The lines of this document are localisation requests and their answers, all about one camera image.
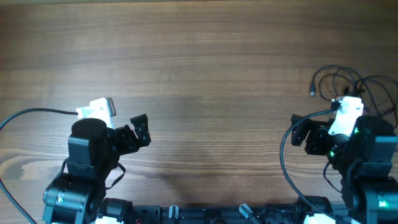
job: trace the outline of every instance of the green led light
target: green led light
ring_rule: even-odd
[[[379,201],[379,207],[387,207],[386,201]]]

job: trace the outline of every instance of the wooden table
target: wooden table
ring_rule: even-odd
[[[147,113],[152,143],[122,156],[127,174],[108,197],[162,206],[293,202],[279,144],[292,114],[330,106],[308,96],[314,71],[337,63],[364,76],[397,75],[396,7],[312,0],[3,6],[0,120],[32,107],[74,111],[110,96],[116,126]],[[76,120],[31,113],[0,132],[0,176],[38,221]],[[289,145],[285,154],[304,194],[340,201],[322,177],[326,158]],[[339,175],[328,175],[339,186]],[[18,222],[26,220],[1,193],[0,223]]]

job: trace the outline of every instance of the wood grain surface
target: wood grain surface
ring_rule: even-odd
[[[315,0],[3,6],[0,120],[110,96],[116,126],[147,113],[152,143],[122,156],[127,174],[108,197],[163,206],[293,202],[279,144],[292,114],[330,106],[308,96],[314,71],[336,63],[397,78],[396,9]],[[0,176],[38,221],[76,120],[31,113],[0,132]],[[324,157],[290,145],[285,156],[304,194],[340,201],[323,180]],[[339,175],[328,175],[339,186]],[[3,193],[0,223],[26,223]]]

